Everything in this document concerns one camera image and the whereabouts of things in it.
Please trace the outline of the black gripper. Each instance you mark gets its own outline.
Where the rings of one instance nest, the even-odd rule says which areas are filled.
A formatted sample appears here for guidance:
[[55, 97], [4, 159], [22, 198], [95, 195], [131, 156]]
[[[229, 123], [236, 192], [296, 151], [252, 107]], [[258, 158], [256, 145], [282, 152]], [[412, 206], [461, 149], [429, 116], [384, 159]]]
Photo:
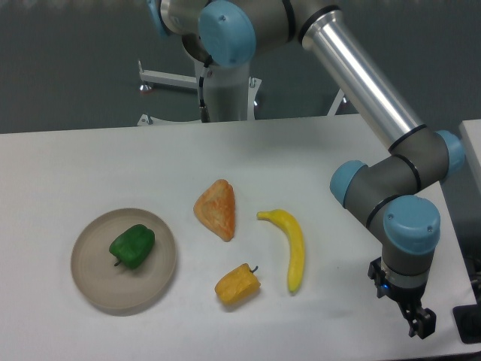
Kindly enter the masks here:
[[403, 318], [409, 324], [408, 335], [427, 338], [435, 332], [437, 316], [429, 308], [422, 307], [426, 288], [426, 273], [401, 275], [389, 268], [381, 257], [372, 261], [368, 277], [377, 288], [377, 297], [387, 296], [398, 304]]

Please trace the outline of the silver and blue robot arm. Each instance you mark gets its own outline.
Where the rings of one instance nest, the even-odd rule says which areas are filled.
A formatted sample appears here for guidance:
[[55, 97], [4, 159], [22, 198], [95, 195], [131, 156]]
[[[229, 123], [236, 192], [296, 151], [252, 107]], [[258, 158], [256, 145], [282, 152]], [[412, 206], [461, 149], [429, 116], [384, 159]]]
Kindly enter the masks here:
[[398, 303], [410, 336], [433, 334], [436, 315], [422, 296], [440, 212], [419, 192], [463, 166], [460, 140], [419, 120], [350, 33], [335, 1], [149, 1], [147, 8], [157, 33], [179, 35], [202, 64], [195, 88], [204, 123], [248, 117], [248, 80], [234, 74], [257, 54], [296, 40], [317, 57], [389, 152], [373, 166], [344, 163], [331, 193], [383, 246], [368, 270], [377, 295]]

